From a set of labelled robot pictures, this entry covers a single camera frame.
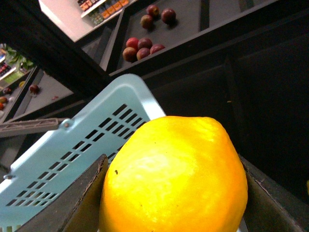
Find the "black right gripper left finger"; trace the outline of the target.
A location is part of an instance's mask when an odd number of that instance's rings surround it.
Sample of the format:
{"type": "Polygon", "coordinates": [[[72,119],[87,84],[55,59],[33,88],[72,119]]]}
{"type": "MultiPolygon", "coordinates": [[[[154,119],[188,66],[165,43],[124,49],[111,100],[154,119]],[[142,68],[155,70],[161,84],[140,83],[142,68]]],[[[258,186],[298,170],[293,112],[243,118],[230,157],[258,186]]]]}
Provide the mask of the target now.
{"type": "Polygon", "coordinates": [[[96,232],[99,205],[108,158],[101,155],[55,201],[31,220],[19,232],[96,232]]]}

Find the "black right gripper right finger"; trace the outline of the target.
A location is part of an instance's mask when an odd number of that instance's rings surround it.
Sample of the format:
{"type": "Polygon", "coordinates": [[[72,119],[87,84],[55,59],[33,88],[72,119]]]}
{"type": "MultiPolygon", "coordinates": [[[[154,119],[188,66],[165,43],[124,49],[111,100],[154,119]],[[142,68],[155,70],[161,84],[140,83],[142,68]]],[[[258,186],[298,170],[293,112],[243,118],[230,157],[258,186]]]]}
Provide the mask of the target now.
{"type": "Polygon", "coordinates": [[[240,157],[248,182],[242,232],[307,232],[309,206],[240,157]]]}

